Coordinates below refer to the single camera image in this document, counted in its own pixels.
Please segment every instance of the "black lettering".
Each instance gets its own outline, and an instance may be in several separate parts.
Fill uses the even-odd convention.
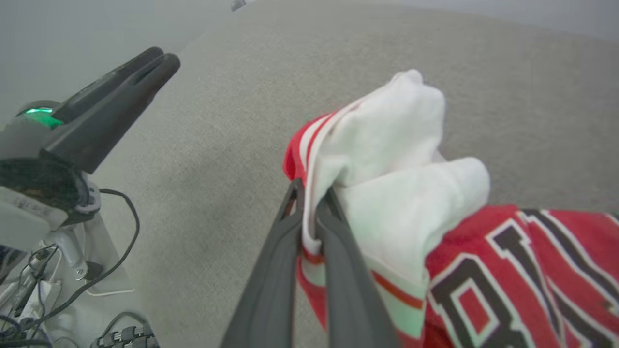
[[[511,329],[514,317],[497,292],[502,292],[502,290],[496,289],[477,264],[476,260],[468,257],[462,258],[460,263],[444,279],[433,285],[431,289],[434,300],[437,305],[443,307],[462,346],[473,347],[474,343],[464,323],[464,320],[468,320],[468,318],[460,317],[451,294],[469,279],[473,280],[475,285],[479,288],[499,321],[498,327],[495,328],[481,346],[526,347],[527,343],[523,333]]]
[[[548,313],[552,327],[555,329],[555,333],[557,336],[561,337],[559,319],[554,311],[554,308],[552,307],[552,304],[550,303],[550,300],[548,299],[545,289],[542,286],[542,278],[537,270],[537,267],[535,266],[536,262],[532,259],[532,255],[527,252],[522,244],[522,235],[516,230],[516,228],[514,228],[514,226],[509,225],[506,229],[496,234],[492,239],[496,245],[499,246],[499,248],[511,253],[513,258],[527,273],[526,276],[529,277],[531,282],[535,285],[535,288],[537,288],[539,294],[542,296],[542,300],[546,306],[546,312]]]
[[[594,281],[597,285],[599,285],[602,289],[611,296],[615,303],[619,303],[619,291],[617,288],[613,286],[613,284],[600,272],[594,269],[588,262],[585,260],[583,255],[580,254],[576,245],[566,236],[561,229],[552,222],[547,216],[542,214],[540,211],[536,210],[525,210],[523,211],[529,217],[535,217],[544,227],[552,233],[555,239],[559,242],[563,249],[563,254],[566,254],[569,257],[574,265],[585,273],[591,281]]]
[[[593,347],[612,347],[611,340],[596,328],[596,326],[601,327],[599,324],[592,323],[583,318],[576,309],[563,298],[564,295],[559,294],[556,289],[554,293],[556,304],[561,315],[576,331],[578,331],[578,333],[591,342]]]

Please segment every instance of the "gray carpet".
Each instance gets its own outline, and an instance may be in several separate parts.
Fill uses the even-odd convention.
[[[488,166],[493,204],[619,209],[619,47],[472,15],[260,0],[182,67],[94,176],[142,234],[126,269],[164,347],[216,346],[287,188],[307,119],[418,69],[448,111],[441,151]],[[102,215],[122,252],[121,200]],[[298,292],[295,341],[325,346]]]

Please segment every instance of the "black cable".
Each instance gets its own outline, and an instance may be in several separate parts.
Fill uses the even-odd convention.
[[[18,348],[24,346],[45,346],[54,348],[51,343],[41,339],[21,339],[19,341],[0,342],[0,348]]]
[[[52,245],[44,246],[43,248],[40,248],[39,250],[36,250],[36,251],[34,251],[34,252],[30,253],[30,256],[28,257],[28,263],[26,264],[26,266],[24,266],[24,268],[22,268],[22,270],[21,270],[21,271],[19,271],[19,276],[17,277],[17,289],[15,290],[15,294],[16,294],[16,295],[18,295],[18,294],[19,294],[19,290],[20,290],[20,289],[21,289],[21,287],[22,287],[22,275],[24,274],[24,271],[26,270],[26,268],[30,267],[30,268],[32,269],[32,271],[34,271],[34,270],[35,270],[35,267],[34,267],[34,266],[32,266],[32,263],[31,263],[31,262],[32,262],[32,258],[33,258],[33,257],[34,257],[37,253],[39,253],[40,251],[43,251],[43,250],[46,250],[46,249],[52,248],[52,247],[54,247],[54,246],[56,246],[56,245],[55,245],[55,244],[52,244]],[[49,261],[50,261],[51,257],[52,257],[52,256],[54,256],[54,254],[56,253],[56,251],[57,251],[57,250],[58,250],[58,247],[56,247],[56,249],[55,249],[55,250],[54,250],[54,252],[51,254],[51,256],[47,259],[47,261],[45,261],[44,269],[45,269],[45,267],[47,267],[47,262],[49,262]],[[9,310],[9,314],[11,314],[11,313],[13,312],[13,309],[15,309],[15,301],[13,301],[13,303],[11,304],[11,309]],[[5,327],[6,323],[7,323],[6,321],[5,321],[5,322],[3,322],[3,324],[2,324],[2,328],[0,329],[0,333],[3,333],[3,332],[4,332],[4,327]]]
[[[17,330],[16,332],[21,332],[21,330],[22,330],[21,325],[18,322],[16,322],[15,320],[11,319],[10,317],[8,317],[6,315],[0,314],[0,320],[3,320],[5,324],[9,323],[9,324],[13,325],[15,330]]]
[[[22,274],[24,273],[26,268],[29,267],[29,265],[30,265],[30,263],[28,262],[28,264],[26,266],[24,266],[24,268],[22,268],[21,271],[19,271],[19,277],[17,277],[17,289],[15,290],[15,294],[16,295],[19,294],[19,289],[22,287]],[[11,303],[11,309],[9,310],[9,314],[13,313],[13,309],[15,309],[15,301],[13,301],[13,303]],[[5,327],[6,323],[7,323],[7,321],[3,322],[2,328],[0,329],[0,333],[4,332],[4,327]]]
[[[43,328],[39,328],[38,332],[41,334],[41,336],[43,336],[44,341],[46,342],[51,342],[50,338],[47,336],[47,334],[45,333],[45,331],[43,331]]]
[[[45,304],[43,303],[43,300],[41,299],[41,279],[39,279],[37,281],[37,294],[38,294],[38,300],[39,300],[39,305],[41,305],[41,308],[43,309],[41,311],[41,318],[45,316]],[[37,335],[37,331],[38,328],[41,324],[37,325],[36,328],[34,329],[34,331],[32,332],[32,335],[30,336],[30,339],[33,339],[36,335]]]
[[[30,254],[30,257],[28,257],[28,266],[30,266],[30,268],[32,268],[33,270],[35,270],[35,267],[34,267],[34,266],[32,266],[32,258],[34,258],[34,257],[35,257],[35,255],[37,255],[39,252],[41,252],[41,251],[43,251],[43,250],[47,250],[47,249],[53,248],[54,246],[56,246],[56,244],[52,244],[52,245],[45,246],[45,247],[40,248],[39,250],[36,250],[35,252],[31,253],[31,254]]]
[[[58,251],[58,246],[56,246],[55,244],[47,246],[47,248],[51,248],[52,246],[55,246],[56,249],[54,249],[54,251],[52,251],[51,254],[45,259],[45,262],[37,269],[37,272],[36,273],[33,272],[32,275],[35,277],[35,279],[40,280],[43,278],[43,272],[45,272],[45,269],[47,269],[47,264],[50,263],[51,258],[54,257],[54,254],[56,254],[56,252]]]
[[[132,311],[124,311],[119,313],[117,316],[114,317],[114,319],[112,319],[112,321],[110,321],[110,323],[108,324],[108,327],[105,328],[105,330],[103,330],[103,333],[101,334],[101,337],[105,336],[108,334],[108,332],[110,332],[110,330],[112,330],[112,328],[114,327],[114,325],[123,317],[125,316],[129,316],[131,318],[134,318],[138,323],[144,325],[146,324],[146,320],[144,318],[142,318],[141,316],[133,313]]]
[[[131,242],[129,242],[129,246],[127,246],[127,250],[125,250],[125,252],[124,252],[123,256],[120,258],[120,260],[118,260],[118,262],[114,266],[112,266],[112,268],[110,268],[107,272],[105,272],[103,274],[100,274],[98,277],[94,278],[91,282],[88,282],[85,285],[81,286],[79,289],[77,289],[73,293],[73,295],[71,295],[71,297],[69,297],[68,300],[66,300],[59,307],[57,307],[54,310],[52,310],[49,314],[47,314],[47,315],[45,315],[45,316],[43,316],[43,317],[41,317],[41,318],[39,318],[39,319],[37,319],[35,321],[31,321],[30,323],[26,324],[24,326],[24,330],[28,330],[28,329],[36,326],[36,325],[39,325],[42,322],[50,319],[51,317],[53,317],[53,316],[57,315],[58,313],[62,312],[63,310],[65,310],[65,308],[67,308],[71,303],[73,303],[73,301],[75,301],[79,297],[79,295],[82,295],[82,293],[84,293],[86,290],[91,288],[96,283],[98,283],[98,282],[102,281],[103,279],[105,279],[105,277],[109,276],[118,267],[120,267],[120,265],[127,258],[127,256],[129,256],[129,252],[131,251],[131,248],[133,248],[133,244],[136,243],[137,236],[140,233],[140,219],[137,216],[136,207],[133,206],[133,202],[131,202],[129,197],[127,197],[122,192],[118,192],[118,191],[115,191],[113,189],[100,189],[99,192],[105,193],[105,194],[113,194],[115,196],[120,196],[120,197],[124,198],[125,202],[129,206],[129,209],[131,210],[131,213],[133,214],[133,218],[136,220],[136,231],[135,231],[135,233],[133,235],[133,238],[131,239]]]

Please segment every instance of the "white cloth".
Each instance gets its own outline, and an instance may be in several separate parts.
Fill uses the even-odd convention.
[[[379,264],[381,274],[427,281],[425,256],[485,205],[490,192],[481,161],[446,162],[438,153],[444,110],[441,91],[411,70],[306,130],[300,152],[307,171],[307,252],[319,254],[314,213],[333,185],[366,260]]]

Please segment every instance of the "green light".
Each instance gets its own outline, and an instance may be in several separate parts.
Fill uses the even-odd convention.
[[[39,108],[39,109],[30,109],[26,111],[26,113],[37,113],[37,112],[52,113],[54,112],[54,110],[50,108]]]
[[[51,115],[52,112],[54,112],[54,110],[50,108],[30,109],[24,113],[24,117],[54,129],[60,126],[63,122],[53,118]]]

